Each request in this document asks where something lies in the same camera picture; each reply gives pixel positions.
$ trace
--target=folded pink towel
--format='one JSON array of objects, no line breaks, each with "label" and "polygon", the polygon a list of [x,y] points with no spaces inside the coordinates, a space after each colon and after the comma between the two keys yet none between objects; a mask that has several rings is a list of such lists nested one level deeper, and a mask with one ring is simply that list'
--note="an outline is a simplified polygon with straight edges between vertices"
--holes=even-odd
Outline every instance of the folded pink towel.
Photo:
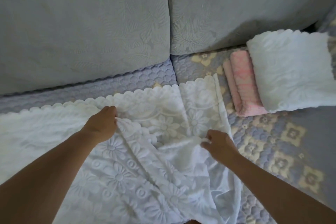
[{"label": "folded pink towel", "polygon": [[259,97],[250,54],[233,52],[223,68],[237,114],[246,117],[268,113]]}]

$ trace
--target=white fabric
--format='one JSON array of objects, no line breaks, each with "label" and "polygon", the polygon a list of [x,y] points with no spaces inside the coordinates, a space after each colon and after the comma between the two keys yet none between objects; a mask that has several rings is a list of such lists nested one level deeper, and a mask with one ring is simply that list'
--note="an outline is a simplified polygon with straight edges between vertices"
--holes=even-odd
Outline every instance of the white fabric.
[{"label": "white fabric", "polygon": [[247,42],[259,95],[268,112],[336,105],[328,35],[278,30]]},{"label": "white fabric", "polygon": [[115,105],[118,127],[90,153],[55,223],[236,223],[240,180],[199,146],[230,133],[217,75],[0,116],[0,182]]}]

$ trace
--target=hand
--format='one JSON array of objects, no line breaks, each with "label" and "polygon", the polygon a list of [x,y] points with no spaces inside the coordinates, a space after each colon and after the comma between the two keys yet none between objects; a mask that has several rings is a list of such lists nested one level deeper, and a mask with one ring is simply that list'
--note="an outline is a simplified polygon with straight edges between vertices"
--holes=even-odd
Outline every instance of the hand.
[{"label": "hand", "polygon": [[105,106],[99,113],[92,115],[80,130],[81,133],[93,137],[97,143],[110,139],[117,127],[117,109],[115,106]]},{"label": "hand", "polygon": [[201,147],[206,149],[214,159],[223,165],[228,166],[235,155],[240,155],[227,133],[209,129],[206,137],[211,143],[203,142]]}]

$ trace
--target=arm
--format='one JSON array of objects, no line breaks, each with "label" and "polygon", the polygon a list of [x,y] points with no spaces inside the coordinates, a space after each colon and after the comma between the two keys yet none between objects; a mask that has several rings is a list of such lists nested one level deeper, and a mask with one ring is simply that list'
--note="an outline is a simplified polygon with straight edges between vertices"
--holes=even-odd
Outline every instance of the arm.
[{"label": "arm", "polygon": [[84,127],[0,186],[1,223],[52,223],[79,168],[117,129],[114,106],[104,107]]},{"label": "arm", "polygon": [[278,224],[336,223],[336,213],[239,154],[226,133],[209,130],[202,143],[218,162],[231,169]]}]

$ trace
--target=left arm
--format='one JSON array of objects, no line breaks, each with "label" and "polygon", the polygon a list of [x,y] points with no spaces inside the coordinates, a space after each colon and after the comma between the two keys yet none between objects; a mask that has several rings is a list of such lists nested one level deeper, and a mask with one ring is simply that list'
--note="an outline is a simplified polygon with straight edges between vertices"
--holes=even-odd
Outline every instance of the left arm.
[{"label": "left arm", "polygon": [[91,150],[115,133],[116,114],[114,106],[104,107],[79,132],[0,185],[0,222],[52,223]]}]

